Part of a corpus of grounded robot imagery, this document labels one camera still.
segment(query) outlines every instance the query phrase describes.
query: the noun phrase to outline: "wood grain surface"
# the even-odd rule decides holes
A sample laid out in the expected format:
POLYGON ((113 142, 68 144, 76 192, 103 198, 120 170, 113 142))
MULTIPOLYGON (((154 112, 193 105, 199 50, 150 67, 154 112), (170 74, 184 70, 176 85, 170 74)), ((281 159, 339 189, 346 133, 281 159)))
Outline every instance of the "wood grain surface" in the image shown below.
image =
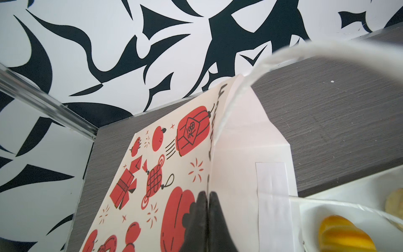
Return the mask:
MULTIPOLYGON (((395 25, 367 39, 403 44, 403 29, 395 25)), ((252 88, 291 145, 300 196, 403 164, 401 83, 351 63, 311 58, 266 74, 252 88)), ((68 251, 84 242, 134 133, 186 102, 99 130, 68 251)))

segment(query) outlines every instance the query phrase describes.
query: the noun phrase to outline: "white rope handle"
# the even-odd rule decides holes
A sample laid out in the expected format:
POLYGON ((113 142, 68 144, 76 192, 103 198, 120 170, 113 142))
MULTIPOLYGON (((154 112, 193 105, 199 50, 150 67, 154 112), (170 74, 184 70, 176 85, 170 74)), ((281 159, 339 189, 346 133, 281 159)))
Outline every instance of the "white rope handle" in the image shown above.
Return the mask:
POLYGON ((234 105, 249 86, 280 63, 293 59, 303 60, 313 56, 353 61, 388 77, 403 80, 403 49, 398 46, 365 41, 327 41, 307 42, 306 44, 280 49, 255 65, 252 72, 245 76, 224 111, 221 123, 217 128, 214 145, 217 143, 234 105))
POLYGON ((335 205, 335 206, 347 206, 347 207, 352 207, 352 208, 356 208, 356 209, 360 209, 362 211, 366 211, 366 212, 372 212, 372 213, 376 213, 390 221, 396 222, 400 225, 403 225, 403 220, 399 217, 396 217, 394 215, 388 214, 384 211, 378 210, 378 209, 374 209, 374 208, 370 208, 367 206, 363 206, 360 204, 355 204, 355 203, 349 203, 349 202, 343 202, 343 201, 338 201, 338 200, 317 200, 317 199, 309 199, 309 198, 299 198, 296 196, 289 196, 289 199, 291 201, 294 202, 302 202, 302 203, 316 203, 316 204, 327 204, 327 205, 335 205))

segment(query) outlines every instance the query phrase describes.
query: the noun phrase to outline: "white paper strip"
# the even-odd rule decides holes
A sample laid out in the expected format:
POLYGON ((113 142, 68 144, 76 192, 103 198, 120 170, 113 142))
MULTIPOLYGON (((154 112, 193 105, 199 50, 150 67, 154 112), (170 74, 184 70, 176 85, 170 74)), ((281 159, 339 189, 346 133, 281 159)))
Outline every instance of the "white paper strip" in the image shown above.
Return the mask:
POLYGON ((260 251, 295 251, 285 163, 256 163, 256 172, 260 251))

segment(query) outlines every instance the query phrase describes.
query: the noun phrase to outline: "metal strip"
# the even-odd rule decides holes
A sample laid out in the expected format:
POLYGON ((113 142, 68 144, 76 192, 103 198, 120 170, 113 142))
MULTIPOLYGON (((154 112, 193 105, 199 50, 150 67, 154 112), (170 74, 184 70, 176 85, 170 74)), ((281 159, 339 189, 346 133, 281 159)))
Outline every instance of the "metal strip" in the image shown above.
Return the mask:
POLYGON ((31 81, 20 77, 2 64, 0 64, 0 91, 21 100, 94 141, 98 131, 96 126, 37 88, 31 81))

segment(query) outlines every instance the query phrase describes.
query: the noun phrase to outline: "patterned wall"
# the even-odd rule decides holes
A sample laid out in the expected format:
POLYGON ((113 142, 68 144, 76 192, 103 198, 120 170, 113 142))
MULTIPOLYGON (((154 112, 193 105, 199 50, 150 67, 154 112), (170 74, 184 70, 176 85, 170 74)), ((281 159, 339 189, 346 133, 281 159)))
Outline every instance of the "patterned wall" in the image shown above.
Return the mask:
POLYGON ((60 251, 92 142, 0 92, 0 251, 60 251))
POLYGON ((247 73, 281 47, 403 21, 402 0, 0 2, 0 62, 96 126, 247 73))

